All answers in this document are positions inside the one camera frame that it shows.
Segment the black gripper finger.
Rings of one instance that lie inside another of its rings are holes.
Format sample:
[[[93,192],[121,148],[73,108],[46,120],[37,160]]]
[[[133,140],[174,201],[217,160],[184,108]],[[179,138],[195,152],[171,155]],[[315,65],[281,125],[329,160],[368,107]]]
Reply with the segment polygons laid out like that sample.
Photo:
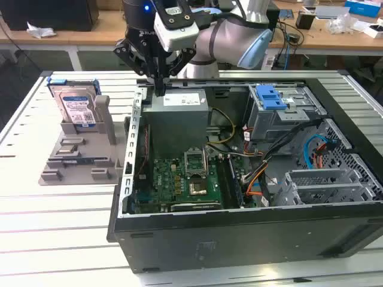
[[[139,39],[135,48],[127,38],[119,41],[113,52],[138,75],[145,75],[154,85],[156,96],[161,96],[161,78],[155,62],[150,43],[147,39]]]
[[[164,96],[166,91],[165,82],[170,76],[176,76],[186,64],[195,56],[195,48],[183,48],[176,52],[160,52],[160,95]]]

